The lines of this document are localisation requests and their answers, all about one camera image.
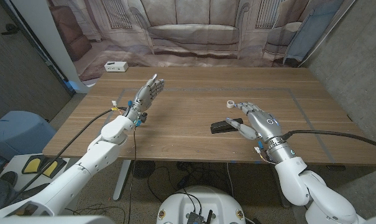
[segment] foot pedal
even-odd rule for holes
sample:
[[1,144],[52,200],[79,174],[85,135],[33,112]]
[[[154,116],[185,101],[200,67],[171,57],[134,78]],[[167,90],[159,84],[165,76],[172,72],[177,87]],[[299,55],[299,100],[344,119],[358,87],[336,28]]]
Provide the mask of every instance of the foot pedal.
[[[234,121],[237,121],[240,124],[243,123],[242,118],[234,119]],[[237,131],[236,128],[233,128],[226,121],[220,121],[220,122],[211,124],[210,130],[211,130],[211,134],[224,133],[224,132],[229,132],[229,131]]]

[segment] tape roll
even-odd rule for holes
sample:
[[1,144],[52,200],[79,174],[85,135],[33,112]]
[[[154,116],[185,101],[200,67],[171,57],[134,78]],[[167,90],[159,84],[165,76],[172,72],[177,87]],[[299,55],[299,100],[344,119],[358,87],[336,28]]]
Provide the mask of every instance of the tape roll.
[[226,102],[226,107],[232,109],[233,107],[235,107],[235,102],[233,102],[233,100],[228,100]]

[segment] table top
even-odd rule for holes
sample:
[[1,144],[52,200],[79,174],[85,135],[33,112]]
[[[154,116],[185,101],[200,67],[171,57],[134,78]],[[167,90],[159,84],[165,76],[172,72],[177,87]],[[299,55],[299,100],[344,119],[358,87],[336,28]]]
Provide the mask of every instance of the table top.
[[[227,100],[255,103],[278,118],[284,133],[320,129],[363,136],[306,68],[128,68],[104,73],[43,153],[56,155],[92,118],[110,109],[112,100],[126,106],[154,73],[165,80],[165,89],[136,129],[137,160],[262,163],[254,150],[258,141],[238,132],[211,134],[210,125],[227,117],[249,124],[241,110],[226,107]],[[97,119],[62,156],[84,155],[104,124],[118,114]],[[132,132],[128,135],[119,157],[134,159]],[[376,148],[355,139],[295,134],[288,142],[307,164],[376,166]]]

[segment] white robotic arm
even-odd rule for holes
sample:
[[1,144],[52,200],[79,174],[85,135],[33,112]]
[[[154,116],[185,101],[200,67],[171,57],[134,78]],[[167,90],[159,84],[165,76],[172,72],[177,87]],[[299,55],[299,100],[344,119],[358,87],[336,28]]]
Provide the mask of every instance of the white robotic arm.
[[87,182],[118,157],[127,141],[126,132],[140,124],[140,116],[163,90],[164,80],[154,75],[136,94],[134,103],[122,115],[103,127],[76,164],[31,198],[0,209],[0,218],[12,215],[55,216],[73,200]]
[[304,171],[307,165],[282,139],[282,129],[276,118],[252,103],[239,103],[235,106],[247,115],[253,128],[229,118],[226,122],[238,129],[245,138],[251,140],[259,138],[268,144],[265,153],[271,158],[272,163],[276,164],[280,186],[287,200],[294,205],[302,206],[313,199],[305,215],[309,224],[365,222],[356,214],[352,204],[328,188],[318,174]]

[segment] white device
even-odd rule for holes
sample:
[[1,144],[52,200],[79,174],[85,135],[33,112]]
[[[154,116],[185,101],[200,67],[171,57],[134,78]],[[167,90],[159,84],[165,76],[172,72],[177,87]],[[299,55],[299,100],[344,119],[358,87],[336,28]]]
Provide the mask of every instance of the white device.
[[156,224],[194,223],[199,221],[210,224],[245,224],[243,209],[234,198],[222,190],[209,186],[187,187],[169,196],[160,206]]
[[127,62],[106,62],[105,69],[107,72],[125,72],[127,71]]

